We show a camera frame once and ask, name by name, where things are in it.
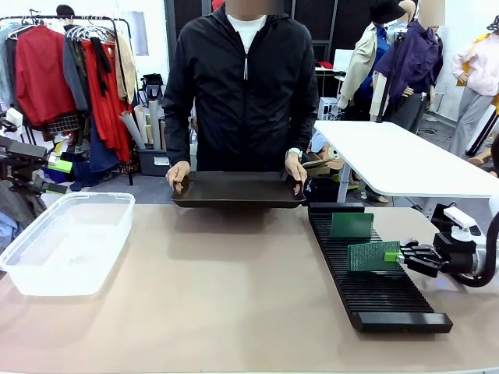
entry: pink jacket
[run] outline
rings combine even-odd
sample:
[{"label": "pink jacket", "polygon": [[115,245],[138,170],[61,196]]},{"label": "pink jacket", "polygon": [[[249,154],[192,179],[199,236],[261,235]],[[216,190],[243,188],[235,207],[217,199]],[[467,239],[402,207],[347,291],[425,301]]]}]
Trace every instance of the pink jacket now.
[{"label": "pink jacket", "polygon": [[499,94],[499,35],[472,43],[452,58],[452,75],[464,73],[462,64],[469,62],[468,87],[483,96]]}]

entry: transparent storage bin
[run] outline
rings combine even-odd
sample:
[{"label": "transparent storage bin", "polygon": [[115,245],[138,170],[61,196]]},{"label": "transparent storage bin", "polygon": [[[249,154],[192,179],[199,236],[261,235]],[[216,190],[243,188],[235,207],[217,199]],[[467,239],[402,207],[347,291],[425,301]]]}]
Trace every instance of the transparent storage bin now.
[{"label": "transparent storage bin", "polygon": [[128,193],[65,195],[5,249],[0,269],[24,295],[92,295],[122,251],[134,204]]}]

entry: green card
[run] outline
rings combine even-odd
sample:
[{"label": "green card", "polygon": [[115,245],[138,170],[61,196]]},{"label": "green card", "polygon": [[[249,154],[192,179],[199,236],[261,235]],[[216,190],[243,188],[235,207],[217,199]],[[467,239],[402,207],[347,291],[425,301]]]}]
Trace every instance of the green card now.
[{"label": "green card", "polygon": [[354,244],[349,245],[348,251],[350,271],[382,271],[399,267],[396,258],[400,242]]},{"label": "green card", "polygon": [[331,237],[370,239],[373,221],[372,213],[333,213]]}]

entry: black jacket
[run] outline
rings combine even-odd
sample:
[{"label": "black jacket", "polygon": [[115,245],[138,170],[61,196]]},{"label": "black jacket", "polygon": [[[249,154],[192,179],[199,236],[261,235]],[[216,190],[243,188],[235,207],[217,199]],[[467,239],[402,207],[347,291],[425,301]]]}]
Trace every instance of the black jacket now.
[{"label": "black jacket", "polygon": [[171,165],[190,161],[195,99],[197,170],[282,170],[288,149],[306,150],[317,119],[314,61],[310,33],[287,15],[267,17],[248,55],[225,5],[188,23],[163,104]]}]

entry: beige jacket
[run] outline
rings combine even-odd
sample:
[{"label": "beige jacket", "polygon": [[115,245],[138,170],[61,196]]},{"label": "beige jacket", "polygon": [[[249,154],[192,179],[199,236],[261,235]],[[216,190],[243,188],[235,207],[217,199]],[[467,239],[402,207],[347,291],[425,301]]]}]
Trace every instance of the beige jacket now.
[{"label": "beige jacket", "polygon": [[[388,83],[387,77],[380,72],[373,74],[373,100],[371,101],[371,121],[376,121],[377,116],[380,114],[381,101],[383,100],[384,88]],[[387,95],[387,100],[384,103],[383,114],[388,108],[388,101],[390,101],[390,94]]]},{"label": "beige jacket", "polygon": [[[135,72],[135,60],[133,59],[132,48],[130,47],[130,42],[120,33],[118,33],[119,42],[119,53],[118,48],[116,48],[117,55],[115,59],[116,64],[116,83],[118,84],[118,95],[119,98],[131,104],[133,101],[133,95],[136,91],[136,72]],[[123,65],[123,75],[125,77],[125,85],[123,84],[121,66],[119,64],[119,55],[122,57]]]},{"label": "beige jacket", "polygon": [[356,44],[350,60],[349,71],[346,74],[342,87],[342,97],[338,102],[341,109],[345,109],[360,85],[366,80],[376,60],[377,34],[376,26],[371,23]]}]

